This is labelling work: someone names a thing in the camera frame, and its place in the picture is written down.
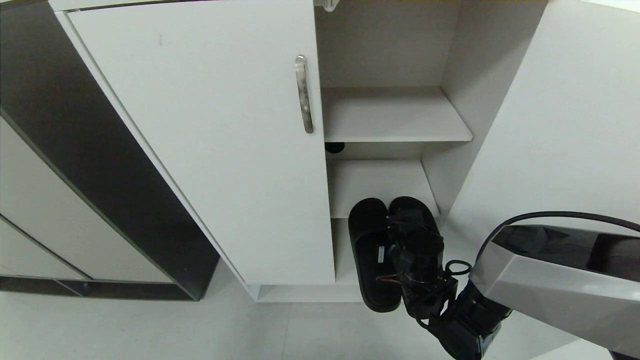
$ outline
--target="metal door handle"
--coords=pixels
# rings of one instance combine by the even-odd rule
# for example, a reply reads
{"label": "metal door handle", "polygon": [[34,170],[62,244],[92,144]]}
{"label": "metal door handle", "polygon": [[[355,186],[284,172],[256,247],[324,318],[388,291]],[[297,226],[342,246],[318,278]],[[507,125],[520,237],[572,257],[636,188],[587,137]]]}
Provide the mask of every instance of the metal door handle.
{"label": "metal door handle", "polygon": [[307,59],[304,55],[296,56],[296,81],[298,82],[302,124],[305,126],[307,134],[313,134],[314,123],[311,119],[311,105],[309,104],[309,91],[307,90]]}

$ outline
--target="white cabinet door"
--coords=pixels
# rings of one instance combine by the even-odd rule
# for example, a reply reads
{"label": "white cabinet door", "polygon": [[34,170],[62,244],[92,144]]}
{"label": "white cabinet door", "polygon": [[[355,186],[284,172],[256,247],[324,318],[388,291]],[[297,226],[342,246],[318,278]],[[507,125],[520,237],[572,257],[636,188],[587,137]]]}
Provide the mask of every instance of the white cabinet door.
{"label": "white cabinet door", "polygon": [[5,275],[83,279],[82,275],[0,219],[0,275],[3,272]]}
{"label": "white cabinet door", "polygon": [[[122,106],[248,284],[335,281],[312,1],[68,14]],[[296,57],[307,58],[314,132]]]}

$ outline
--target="wire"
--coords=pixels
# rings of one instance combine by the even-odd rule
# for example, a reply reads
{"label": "wire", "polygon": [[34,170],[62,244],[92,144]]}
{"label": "wire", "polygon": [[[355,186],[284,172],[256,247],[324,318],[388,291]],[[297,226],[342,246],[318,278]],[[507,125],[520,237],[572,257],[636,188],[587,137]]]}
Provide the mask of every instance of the wire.
{"label": "wire", "polygon": [[581,219],[585,219],[585,220],[594,220],[594,221],[599,221],[599,222],[605,222],[607,224],[612,224],[612,225],[618,225],[618,226],[622,226],[622,227],[626,227],[627,229],[633,230],[633,231],[637,231],[640,233],[640,225],[631,222],[631,221],[626,221],[626,220],[622,220],[622,219],[618,219],[618,218],[614,218],[614,217],[608,217],[605,215],[598,215],[598,214],[592,214],[592,213],[581,213],[581,212],[577,212],[577,211],[537,211],[535,213],[526,213],[526,214],[522,214],[522,215],[518,215],[516,217],[512,217],[509,220],[503,222],[502,224],[498,225],[498,227],[496,227],[491,234],[489,234],[489,237],[487,237],[487,239],[484,241],[484,243],[482,244],[482,247],[480,247],[480,251],[478,252],[478,255],[476,256],[476,263],[478,262],[478,259],[480,258],[480,255],[482,255],[484,248],[486,248],[486,246],[491,242],[491,240],[493,240],[493,238],[498,235],[498,233],[507,225],[511,225],[515,222],[518,221],[522,221],[522,220],[527,220],[530,218],[581,218]]}
{"label": "wire", "polygon": [[[451,271],[451,265],[465,265],[467,268],[462,270],[462,271]],[[448,262],[445,265],[445,271],[448,271],[449,273],[451,273],[451,275],[453,276],[459,276],[459,275],[465,275],[465,274],[469,274],[471,272],[471,268],[473,266],[470,263],[467,263],[466,261],[463,260],[451,260],[450,262]]]}

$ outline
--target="white shelf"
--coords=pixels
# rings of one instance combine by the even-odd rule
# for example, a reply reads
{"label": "white shelf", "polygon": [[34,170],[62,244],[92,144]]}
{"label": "white shelf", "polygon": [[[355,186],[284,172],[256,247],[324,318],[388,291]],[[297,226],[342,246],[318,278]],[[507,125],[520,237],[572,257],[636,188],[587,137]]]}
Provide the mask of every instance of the white shelf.
{"label": "white shelf", "polygon": [[322,89],[327,142],[464,142],[473,135],[437,86]]}
{"label": "white shelf", "polygon": [[332,162],[328,173],[331,218],[348,218],[368,197],[389,205],[399,196],[415,197],[440,216],[419,160],[341,160]]}

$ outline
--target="white tile floor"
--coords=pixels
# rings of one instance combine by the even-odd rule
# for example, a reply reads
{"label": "white tile floor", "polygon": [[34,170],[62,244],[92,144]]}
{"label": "white tile floor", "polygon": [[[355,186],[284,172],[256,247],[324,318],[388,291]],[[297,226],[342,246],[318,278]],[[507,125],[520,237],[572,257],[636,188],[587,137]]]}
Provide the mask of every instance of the white tile floor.
{"label": "white tile floor", "polygon": [[[484,358],[528,360],[574,339],[513,313]],[[256,304],[221,263],[197,303],[0,293],[0,359],[450,357],[403,308],[378,314],[363,304]]]}

